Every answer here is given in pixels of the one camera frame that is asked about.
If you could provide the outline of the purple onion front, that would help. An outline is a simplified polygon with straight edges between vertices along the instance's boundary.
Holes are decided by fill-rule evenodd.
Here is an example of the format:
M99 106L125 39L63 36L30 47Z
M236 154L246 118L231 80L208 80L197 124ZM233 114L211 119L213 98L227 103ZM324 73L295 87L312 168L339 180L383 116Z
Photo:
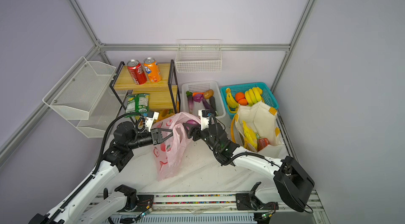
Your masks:
M195 120L188 120L185 122L185 128L192 129L192 128L200 128L200 124Z

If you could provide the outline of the pink plastic grocery bag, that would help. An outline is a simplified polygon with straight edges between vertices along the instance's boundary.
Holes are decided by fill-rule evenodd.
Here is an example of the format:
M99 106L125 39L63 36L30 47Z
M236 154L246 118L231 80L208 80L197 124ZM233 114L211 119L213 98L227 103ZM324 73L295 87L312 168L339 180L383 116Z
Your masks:
M181 159L192 139L187 138L183 124L188 120L200 119L186 112L177 113L169 118L156 122L153 128L171 129L173 136L163 144L154 146L153 157L157 167L157 180L162 181L174 177L179 171Z

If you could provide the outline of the yellow potato chips bag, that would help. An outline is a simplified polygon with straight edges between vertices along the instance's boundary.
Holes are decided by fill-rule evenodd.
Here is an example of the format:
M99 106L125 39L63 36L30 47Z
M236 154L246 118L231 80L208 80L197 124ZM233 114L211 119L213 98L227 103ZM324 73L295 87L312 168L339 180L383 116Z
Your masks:
M257 151L258 142L256 133L243 121L244 147Z

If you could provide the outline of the white canvas tote bag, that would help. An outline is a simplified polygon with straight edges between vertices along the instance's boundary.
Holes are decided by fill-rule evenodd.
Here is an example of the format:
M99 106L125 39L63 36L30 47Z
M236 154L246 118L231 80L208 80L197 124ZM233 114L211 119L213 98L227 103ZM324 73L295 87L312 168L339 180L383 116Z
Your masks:
M285 144L281 140L281 130L276 125L276 116L277 110L263 102L258 102L251 107L240 106L231 121L231 141L244 147L243 121L245 121L256 133L257 139L267 138L270 142L270 145L263 150L253 152L270 158L285 156Z

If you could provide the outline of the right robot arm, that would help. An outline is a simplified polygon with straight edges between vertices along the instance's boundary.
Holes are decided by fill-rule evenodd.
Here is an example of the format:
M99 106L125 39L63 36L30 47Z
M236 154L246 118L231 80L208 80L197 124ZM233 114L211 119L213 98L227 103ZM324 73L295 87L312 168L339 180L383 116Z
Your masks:
M182 126L187 138L202 140L222 166L246 168L272 179L281 200L288 207L297 212L313 213L307 207L315 186L314 180L293 157L270 158L245 149L228 139L225 130L213 116L203 117L200 123L191 120Z

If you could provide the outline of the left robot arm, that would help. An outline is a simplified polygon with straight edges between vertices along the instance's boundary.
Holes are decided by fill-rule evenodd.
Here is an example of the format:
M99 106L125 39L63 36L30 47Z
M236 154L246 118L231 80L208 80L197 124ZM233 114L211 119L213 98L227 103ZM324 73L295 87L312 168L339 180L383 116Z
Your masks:
M173 136L171 129L153 128L152 123L158 113L141 116L136 123L124 121L118 124L113 140L107 148L106 142L114 124L122 119L117 117L108 126L94 169L90 174L56 207L47 214L36 214L32 224L92 224L108 219L117 211L132 212L138 209L150 209L150 201L144 203L138 198L137 190L120 185L111 194L90 211L88 205L100 191L107 192L105 186L119 174L133 158L133 150L163 144Z

